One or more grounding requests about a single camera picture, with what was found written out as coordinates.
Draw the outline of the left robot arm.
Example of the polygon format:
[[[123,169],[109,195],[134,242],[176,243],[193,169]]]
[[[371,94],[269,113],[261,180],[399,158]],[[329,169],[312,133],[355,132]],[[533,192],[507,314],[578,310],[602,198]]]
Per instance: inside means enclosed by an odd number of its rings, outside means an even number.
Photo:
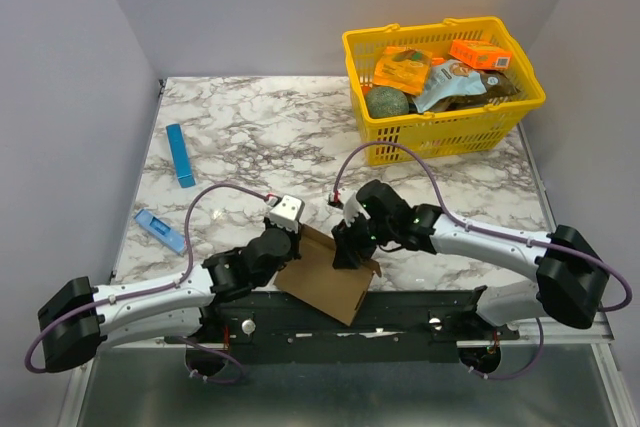
[[[185,272],[122,285],[68,281],[38,311],[35,344],[43,373],[59,373],[93,359],[99,348],[156,336],[214,340],[220,315],[207,308],[247,296],[300,256],[297,220],[265,221],[246,246],[215,254]],[[185,320],[187,310],[194,310]]]

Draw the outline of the brown cardboard box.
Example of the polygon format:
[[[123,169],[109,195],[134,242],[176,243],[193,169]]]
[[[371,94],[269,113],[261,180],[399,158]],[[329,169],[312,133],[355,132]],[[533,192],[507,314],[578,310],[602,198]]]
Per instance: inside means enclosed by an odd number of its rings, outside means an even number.
[[[289,262],[274,279],[274,285],[333,319],[350,326],[375,275],[379,263],[368,260],[356,269],[335,269],[334,240],[303,225],[299,243],[301,258]]]

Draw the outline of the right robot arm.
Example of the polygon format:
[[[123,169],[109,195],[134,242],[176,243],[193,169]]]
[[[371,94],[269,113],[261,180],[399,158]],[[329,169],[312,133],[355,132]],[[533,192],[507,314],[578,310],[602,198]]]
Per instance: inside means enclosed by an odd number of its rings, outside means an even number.
[[[393,242],[400,250],[457,255],[508,269],[522,281],[482,288],[460,326],[480,339],[496,326],[548,316],[575,329],[592,326],[609,280],[581,233],[560,225],[551,233],[516,231],[447,215],[443,208],[409,205],[388,184],[373,180],[343,206],[331,230],[333,266],[356,269]]]

